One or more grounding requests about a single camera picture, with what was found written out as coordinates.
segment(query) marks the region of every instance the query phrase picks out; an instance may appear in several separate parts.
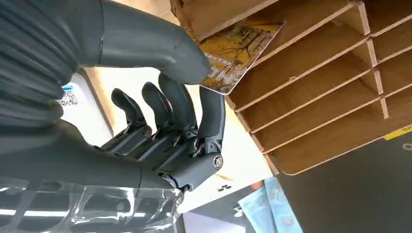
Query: wooden compartment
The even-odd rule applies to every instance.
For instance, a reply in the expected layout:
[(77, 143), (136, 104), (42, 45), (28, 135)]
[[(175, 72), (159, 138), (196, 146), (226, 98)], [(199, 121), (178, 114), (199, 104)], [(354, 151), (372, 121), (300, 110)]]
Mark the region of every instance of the wooden compartment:
[(370, 104), (319, 130), (280, 147), (269, 157), (293, 175), (380, 139), (412, 122), (412, 89), (386, 99), (390, 118), (384, 119), (379, 103)]
[(367, 38), (332, 22), (254, 67), (229, 95), (239, 112), (361, 45)]
[(263, 153), (268, 153), (378, 100), (378, 94), (361, 80), (354, 80), (255, 135), (262, 142)]
[[(369, 69), (357, 56), (347, 53), (246, 108), (242, 111), (243, 117), (255, 133), (365, 75)], [(265, 112), (256, 114), (260, 109)]]
[(378, 63), (412, 49), (412, 19), (373, 39)]
[(173, 4), (177, 1), (171, 3), (181, 8), (181, 14), (177, 14), (180, 22), (203, 40), (278, 0), (191, 0)]
[(281, 0), (258, 13), (273, 21), (285, 21), (279, 35), (254, 66), (297, 42), (331, 20), (350, 26), (360, 34), (370, 33), (363, 2), (347, 0)]
[(412, 18), (410, 0), (365, 0), (372, 36), (379, 36)]
[(251, 14), (286, 22), (226, 96), (260, 151), (285, 173), (412, 122), (412, 1), (181, 1), (198, 38)]
[(384, 95), (390, 96), (412, 85), (412, 50), (378, 65)]

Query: clear plastic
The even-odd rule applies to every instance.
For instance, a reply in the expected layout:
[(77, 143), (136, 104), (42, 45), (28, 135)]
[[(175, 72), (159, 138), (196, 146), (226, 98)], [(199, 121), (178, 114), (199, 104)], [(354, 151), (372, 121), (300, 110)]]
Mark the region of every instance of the clear plastic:
[(37, 184), (0, 177), (2, 233), (148, 233), (172, 226), (178, 189)]

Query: wooden panel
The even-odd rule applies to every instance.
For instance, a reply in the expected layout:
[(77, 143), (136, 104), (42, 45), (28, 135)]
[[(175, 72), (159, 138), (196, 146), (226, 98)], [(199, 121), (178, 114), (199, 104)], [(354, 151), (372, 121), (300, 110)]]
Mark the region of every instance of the wooden panel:
[(354, 5), (347, 0), (282, 0), (262, 10), (258, 14), (267, 18), (275, 17), (275, 21), (285, 21), (286, 24), (254, 66), (353, 8)]
[(360, 80), (368, 86), (373, 92), (378, 95), (383, 94), (382, 80), (380, 78), (380, 71), (374, 67), (371, 69), (371, 72), (362, 76)]
[(412, 19), (373, 39), (378, 62), (412, 49)]
[(372, 39), (368, 39), (366, 43), (359, 45), (352, 50), (352, 53), (361, 58), (370, 67), (375, 67), (378, 64), (376, 59), (374, 43)]
[(196, 0), (183, 10), (199, 39), (208, 36), (258, 12), (278, 0)]
[(384, 95), (392, 95), (412, 85), (412, 50), (379, 64)]
[(361, 59), (347, 53), (243, 110), (243, 116), (255, 133), (364, 75), (368, 70), (369, 66)]
[(297, 174), (375, 141), (412, 122), (412, 89), (386, 99), (390, 118), (368, 105), (271, 152), (287, 174)]
[(371, 32), (369, 28), (368, 16), (366, 15), (365, 3), (362, 1), (354, 2), (354, 7), (340, 15), (337, 20), (355, 29), (362, 35)]
[(365, 0), (372, 36), (400, 25), (412, 18), (410, 0)]
[(380, 106), (382, 108), (382, 113), (383, 113), (383, 118), (388, 119), (389, 118), (389, 110), (388, 110), (388, 104), (386, 103), (386, 99), (380, 99)]
[(362, 44), (353, 29), (328, 23), (251, 69), (230, 94), (239, 112)]
[(257, 132), (256, 138), (268, 153), (378, 100), (376, 93), (360, 81), (353, 81)]

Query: sticker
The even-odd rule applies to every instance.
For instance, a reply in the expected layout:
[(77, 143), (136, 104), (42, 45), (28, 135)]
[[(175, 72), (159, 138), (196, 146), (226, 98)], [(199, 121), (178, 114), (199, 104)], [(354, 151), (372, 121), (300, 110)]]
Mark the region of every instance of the sticker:
[(409, 133), (411, 131), (412, 131), (412, 124), (402, 128), (400, 130), (397, 130), (397, 131), (394, 131), (390, 134), (387, 134), (386, 136), (384, 136), (384, 138), (385, 138), (385, 140), (388, 141), (388, 140), (394, 139), (396, 137), (399, 137), (401, 135), (404, 135), (406, 133)]

